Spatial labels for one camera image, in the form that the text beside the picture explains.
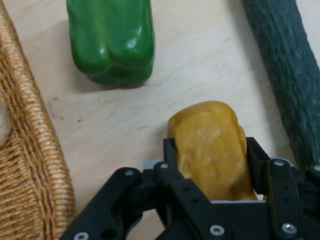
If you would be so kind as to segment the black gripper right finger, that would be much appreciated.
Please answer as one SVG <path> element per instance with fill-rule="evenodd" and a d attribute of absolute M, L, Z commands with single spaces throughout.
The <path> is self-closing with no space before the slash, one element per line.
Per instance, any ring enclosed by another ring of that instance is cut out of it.
<path fill-rule="evenodd" d="M 320 238 L 320 167 L 305 170 L 284 158 L 271 158 L 253 137 L 246 138 L 252 186 L 266 197 L 273 235 L 278 240 Z"/>

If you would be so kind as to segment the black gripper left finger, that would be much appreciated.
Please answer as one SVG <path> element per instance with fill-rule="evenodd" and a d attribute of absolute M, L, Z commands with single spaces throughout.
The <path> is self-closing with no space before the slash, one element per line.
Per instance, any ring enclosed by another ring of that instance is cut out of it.
<path fill-rule="evenodd" d="M 144 212 L 155 210 L 161 240 L 223 240 L 225 227 L 212 217 L 210 201 L 178 171 L 175 142 L 165 139 L 163 150 L 164 159 L 149 169 L 115 171 L 62 239 L 124 240 Z"/>

